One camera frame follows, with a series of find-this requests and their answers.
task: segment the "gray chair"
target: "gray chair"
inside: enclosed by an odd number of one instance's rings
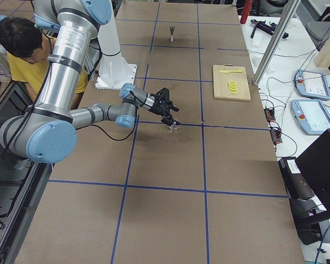
[[[282,13],[288,0],[260,0],[260,13],[262,15],[272,15]]]
[[[321,21],[313,21],[306,24],[306,31],[318,50],[322,48],[325,41],[330,37],[330,21],[325,21],[328,17],[330,17],[330,13],[325,15]]]

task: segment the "red fire extinguisher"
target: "red fire extinguisher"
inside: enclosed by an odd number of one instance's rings
[[[241,16],[241,21],[240,21],[241,24],[246,24],[247,17],[251,12],[252,4],[253,4],[253,0],[246,0],[246,3],[244,4],[243,13]]]

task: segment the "brown table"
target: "brown table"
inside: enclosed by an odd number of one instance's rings
[[[169,88],[182,125],[142,109],[125,141],[78,130],[15,263],[304,263],[257,87],[249,102],[213,98],[214,64],[253,79],[235,8],[126,1],[116,18],[135,85]],[[81,106],[97,102],[118,91],[90,84]]]

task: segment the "man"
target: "man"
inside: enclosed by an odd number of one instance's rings
[[[5,18],[0,22],[0,43],[7,50],[11,76],[25,83],[27,92],[35,100],[43,83],[49,62],[46,61],[56,42],[25,18]],[[88,76],[82,71],[71,109],[78,108],[87,87]]]

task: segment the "wooden cutting board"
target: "wooden cutting board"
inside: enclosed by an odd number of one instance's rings
[[[220,70],[242,70],[242,73],[220,73]],[[237,93],[231,93],[228,82],[237,83]],[[250,101],[251,95],[245,67],[213,65],[214,97],[220,99]]]

